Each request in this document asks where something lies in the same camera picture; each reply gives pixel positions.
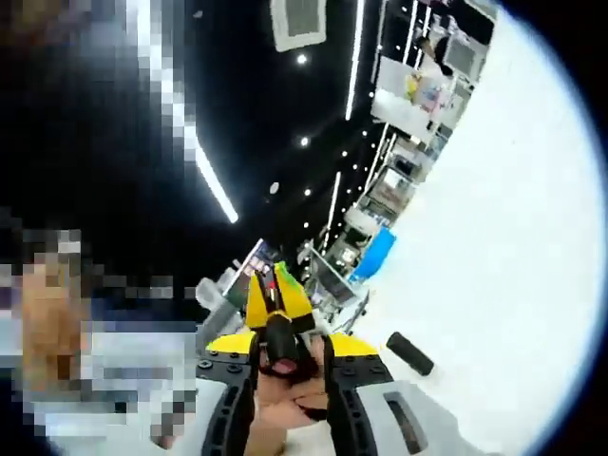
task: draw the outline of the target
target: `blue sign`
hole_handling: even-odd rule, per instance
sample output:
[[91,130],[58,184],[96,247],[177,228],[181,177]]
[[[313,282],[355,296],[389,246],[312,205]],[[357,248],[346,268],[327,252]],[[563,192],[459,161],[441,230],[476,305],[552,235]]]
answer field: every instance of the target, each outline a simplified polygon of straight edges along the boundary
[[382,267],[385,258],[390,252],[396,237],[386,227],[382,227],[380,232],[371,241],[368,250],[361,258],[361,262],[352,272],[351,279],[368,279],[374,276]]

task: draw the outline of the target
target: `led strip light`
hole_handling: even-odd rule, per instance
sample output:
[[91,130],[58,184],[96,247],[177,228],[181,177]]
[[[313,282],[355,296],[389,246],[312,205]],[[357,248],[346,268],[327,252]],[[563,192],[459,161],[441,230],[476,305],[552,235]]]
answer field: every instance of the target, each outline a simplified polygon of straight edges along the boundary
[[380,23],[378,25],[378,37],[376,38],[376,53],[373,57],[373,70],[371,71],[371,81],[374,82],[376,79],[376,73],[378,72],[378,59],[380,58],[380,48],[382,45],[382,36],[384,34],[384,23],[387,16],[387,6],[389,0],[383,0],[382,8],[380,9]]
[[325,233],[325,239],[323,239],[323,250],[327,248],[327,243],[330,241],[330,231],[332,230],[333,213],[335,212],[335,204],[338,200],[338,189],[340,188],[340,179],[342,173],[338,171],[335,174],[335,183],[333,184],[332,204],[330,205],[330,215],[327,221],[327,232]]
[[357,1],[357,19],[354,26],[354,45],[352,48],[351,81],[349,82],[349,98],[346,102],[345,119],[349,121],[354,104],[354,89],[357,82],[357,71],[359,69],[359,55],[361,54],[361,39],[363,35],[363,13],[365,11],[365,0]]
[[[427,13],[425,14],[425,23],[422,25],[422,36],[428,35],[428,25],[430,24],[430,14],[432,13],[431,9],[427,7]],[[422,50],[418,49],[418,55],[416,56],[416,64],[414,65],[415,69],[418,69],[420,66],[420,62],[422,61]]]
[[411,7],[411,19],[409,21],[408,40],[406,41],[406,52],[403,55],[403,63],[408,60],[409,49],[411,48],[411,39],[414,35],[414,26],[416,25],[416,13],[418,12],[418,0],[414,0]]
[[186,159],[188,159],[190,153],[194,152],[195,163],[213,196],[230,222],[235,223],[238,220],[237,211],[228,199],[226,192],[219,183],[218,176],[200,146],[195,124],[187,122],[185,119],[185,101],[183,94],[177,92],[174,87],[172,65],[169,65],[169,67],[164,65],[164,63],[171,62],[171,59],[167,58],[166,51],[163,52],[160,31],[152,30],[150,0],[126,0],[126,12],[127,16],[135,19],[135,24],[129,21],[127,31],[131,36],[137,37],[140,68],[147,68],[152,84],[160,85],[163,106],[171,106],[173,129],[183,131]]
[[380,154],[382,153],[382,146],[384,145],[384,141],[387,138],[387,132],[389,131],[389,124],[385,123],[384,129],[382,130],[382,137],[380,138],[380,143],[378,144],[378,149],[376,150],[376,155],[373,158],[373,163],[371,164],[370,173],[368,174],[368,178],[365,181],[365,187],[363,193],[368,191],[371,184],[371,177],[373,176],[373,170],[376,168],[376,164],[378,163],[378,159],[380,158]]

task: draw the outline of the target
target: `ceiling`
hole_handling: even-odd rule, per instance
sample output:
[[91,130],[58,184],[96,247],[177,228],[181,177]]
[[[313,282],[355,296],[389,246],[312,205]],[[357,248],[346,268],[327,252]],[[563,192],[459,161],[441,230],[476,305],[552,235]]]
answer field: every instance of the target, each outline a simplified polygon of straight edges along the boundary
[[[401,59],[395,43],[406,42],[408,23],[398,10],[411,2],[391,3],[382,52]],[[328,1],[325,43],[281,53],[268,0],[163,3],[162,37],[186,118],[236,223],[188,153],[161,85],[138,68],[120,15],[104,8],[71,25],[69,40],[21,59],[27,76],[14,72],[14,93],[28,95],[11,100],[16,145],[14,164],[2,169],[2,205],[27,227],[82,230],[97,263],[141,283],[215,278],[259,238],[292,253],[327,224],[340,171],[335,230],[339,209],[360,195],[384,127],[370,116],[381,2],[365,5],[346,121],[356,1]]]

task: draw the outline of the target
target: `white floor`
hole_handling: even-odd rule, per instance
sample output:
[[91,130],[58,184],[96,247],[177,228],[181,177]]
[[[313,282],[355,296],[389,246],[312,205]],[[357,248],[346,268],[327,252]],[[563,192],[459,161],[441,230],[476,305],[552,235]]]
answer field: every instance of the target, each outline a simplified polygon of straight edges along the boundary
[[604,201],[581,116],[542,45],[502,16],[354,328],[378,346],[400,331],[426,352],[426,379],[382,355],[486,451],[523,454],[550,430],[605,319]]

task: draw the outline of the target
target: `poster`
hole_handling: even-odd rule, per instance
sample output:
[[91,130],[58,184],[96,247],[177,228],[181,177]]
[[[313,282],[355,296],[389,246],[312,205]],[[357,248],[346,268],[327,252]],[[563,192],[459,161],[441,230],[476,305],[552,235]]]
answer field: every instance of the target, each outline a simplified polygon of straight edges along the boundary
[[236,278],[224,292],[224,297],[237,309],[244,311],[251,276],[255,271],[267,273],[280,260],[280,252],[261,239],[238,268]]

